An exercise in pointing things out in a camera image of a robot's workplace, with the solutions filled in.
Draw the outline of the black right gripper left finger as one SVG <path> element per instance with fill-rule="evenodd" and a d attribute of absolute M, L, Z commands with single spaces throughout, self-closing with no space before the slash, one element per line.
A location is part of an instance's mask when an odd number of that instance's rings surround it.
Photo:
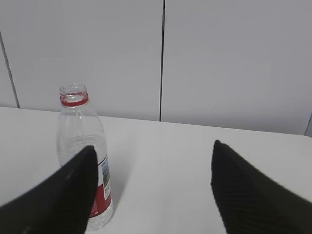
<path fill-rule="evenodd" d="M 97 186 L 97 154 L 89 145 L 41 184 L 2 205 L 0 232 L 83 234 Z"/>

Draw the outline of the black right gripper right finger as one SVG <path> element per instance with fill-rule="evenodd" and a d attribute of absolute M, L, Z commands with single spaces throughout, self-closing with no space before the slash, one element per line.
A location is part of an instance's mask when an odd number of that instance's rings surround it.
<path fill-rule="evenodd" d="M 227 144 L 214 142 L 211 188 L 228 234 L 310 234 L 312 204 Z"/>

